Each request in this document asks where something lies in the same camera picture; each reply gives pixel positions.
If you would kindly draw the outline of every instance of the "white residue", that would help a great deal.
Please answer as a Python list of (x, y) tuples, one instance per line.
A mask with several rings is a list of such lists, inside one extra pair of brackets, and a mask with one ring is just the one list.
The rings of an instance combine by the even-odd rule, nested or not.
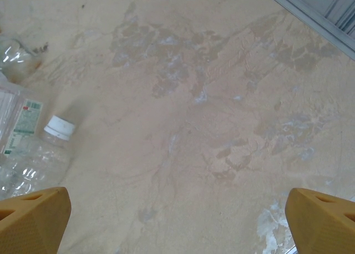
[(195, 99), (195, 102), (196, 103), (204, 103), (205, 101), (207, 101), (207, 92), (206, 92), (205, 88), (203, 88), (203, 90), (200, 93), (200, 96), (198, 96)]
[(333, 183), (334, 180), (327, 180), (326, 185), (329, 186), (331, 183)]
[(173, 36), (169, 36), (166, 39), (162, 39), (159, 44), (161, 45), (177, 45), (179, 43)]
[(292, 92), (298, 92), (300, 90), (300, 86), (294, 86), (292, 88)]
[[(277, 250), (286, 251), (287, 244), (291, 239), (291, 232), (283, 209), (280, 204), (275, 201), (270, 209), (263, 209), (257, 219), (257, 234), (259, 238), (266, 243), (266, 248), (262, 254), (276, 253)], [(282, 238), (283, 242), (277, 242), (277, 238)]]
[(233, 100), (241, 101), (243, 99), (243, 96), (235, 96)]
[(174, 150), (174, 145), (176, 140), (178, 139), (178, 136), (175, 134), (174, 136), (172, 136), (170, 142), (169, 142), (169, 154), (172, 153), (172, 151)]
[(315, 153), (314, 148), (307, 148), (299, 153), (302, 161), (309, 161), (313, 158), (313, 154)]

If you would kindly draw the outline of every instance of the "stain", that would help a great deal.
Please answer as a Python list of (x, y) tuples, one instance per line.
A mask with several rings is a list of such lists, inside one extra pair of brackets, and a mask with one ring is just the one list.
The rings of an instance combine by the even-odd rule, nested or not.
[(253, 71), (246, 69), (244, 72), (244, 77), (249, 79), (247, 83), (247, 91), (254, 92), (257, 89), (258, 83), (266, 77), (274, 69), (274, 65), (270, 67), (262, 67), (260, 69), (254, 68)]
[(230, 141), (229, 143), (226, 144), (226, 147), (230, 148), (230, 147), (242, 147), (245, 146), (249, 143), (249, 141), (247, 139), (234, 139), (232, 141)]
[[(288, 118), (269, 121), (262, 121), (258, 124), (254, 133), (271, 141), (275, 139), (271, 155), (285, 151), (289, 146), (302, 147), (310, 143), (313, 138), (323, 129), (324, 125), (336, 118), (333, 115), (310, 116), (307, 114), (293, 114)], [(308, 160), (313, 153), (312, 149), (307, 149), (303, 158)]]
[(201, 156), (206, 165), (211, 166), (213, 164), (213, 158), (207, 158), (204, 154), (201, 154)]
[(147, 136), (145, 136), (145, 140), (151, 140), (153, 138), (152, 133), (149, 133)]
[(227, 170), (223, 172), (213, 172), (213, 176), (220, 181), (233, 181), (235, 178), (235, 173)]
[[(197, 103), (205, 102), (205, 69), (209, 62), (218, 58), (218, 53), (230, 37), (222, 37), (213, 31), (192, 32), (191, 38), (179, 37), (159, 24), (140, 25), (138, 17), (134, 15), (135, 9), (132, 3), (125, 13), (125, 20), (113, 33), (110, 46), (114, 53), (113, 66), (127, 68), (146, 59), (156, 59), (152, 72), (156, 74), (153, 87), (153, 96), (156, 98), (175, 91), (189, 77), (191, 70), (196, 75), (196, 84), (191, 93)], [(186, 53), (192, 59), (186, 61)]]
[(216, 158), (217, 159), (222, 159), (227, 157), (228, 155), (231, 154), (231, 148), (225, 149), (225, 150), (221, 150), (217, 155)]
[(233, 168), (236, 172), (243, 170), (247, 168), (247, 166), (251, 162), (252, 155), (245, 155), (241, 158), (241, 162), (238, 163), (233, 163), (230, 159), (226, 158), (225, 162), (228, 164), (231, 168)]
[(274, 106), (273, 109), (275, 111), (279, 111), (279, 109), (281, 108), (282, 103), (280, 101), (278, 101)]
[(275, 64), (282, 63), (298, 72), (309, 73), (323, 58), (333, 58), (340, 54), (336, 47), (320, 35), (315, 36), (311, 29), (303, 26), (306, 25), (302, 24), (300, 29), (299, 21), (295, 21), (287, 11), (279, 11), (257, 19), (246, 27), (251, 30), (254, 42), (249, 47), (242, 46), (236, 63), (246, 67), (247, 57), (251, 53), (258, 53), (256, 48), (262, 47), (266, 50), (262, 52), (263, 56), (259, 57), (256, 67), (246, 67), (258, 75), (247, 84), (248, 91), (255, 91), (258, 82), (274, 68)]
[(40, 53), (45, 53), (48, 51), (48, 42), (46, 42), (43, 46), (39, 47), (39, 48), (34, 48), (32, 51), (34, 53), (40, 54)]

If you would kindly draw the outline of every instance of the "white bottle cap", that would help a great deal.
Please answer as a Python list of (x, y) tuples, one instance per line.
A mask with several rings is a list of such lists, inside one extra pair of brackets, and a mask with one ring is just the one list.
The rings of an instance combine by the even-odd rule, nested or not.
[(74, 132), (74, 129), (75, 125), (53, 115), (48, 125), (45, 126), (44, 131), (60, 139), (68, 141)]

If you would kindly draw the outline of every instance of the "metal frame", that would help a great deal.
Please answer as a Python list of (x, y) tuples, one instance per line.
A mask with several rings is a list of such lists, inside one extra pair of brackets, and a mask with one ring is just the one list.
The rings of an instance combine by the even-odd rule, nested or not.
[(314, 11), (301, 0), (275, 0), (298, 19), (313, 28), (351, 59), (355, 60), (355, 40), (338, 29), (325, 17)]
[(285, 254), (298, 254), (296, 246), (291, 248), (289, 251), (287, 251)]

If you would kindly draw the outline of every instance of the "beige floor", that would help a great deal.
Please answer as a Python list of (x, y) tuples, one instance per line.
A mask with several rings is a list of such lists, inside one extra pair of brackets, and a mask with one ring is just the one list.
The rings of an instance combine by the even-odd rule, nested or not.
[(76, 122), (60, 253), (284, 253), (292, 187), (355, 195), (355, 64), (273, 0), (0, 0)]

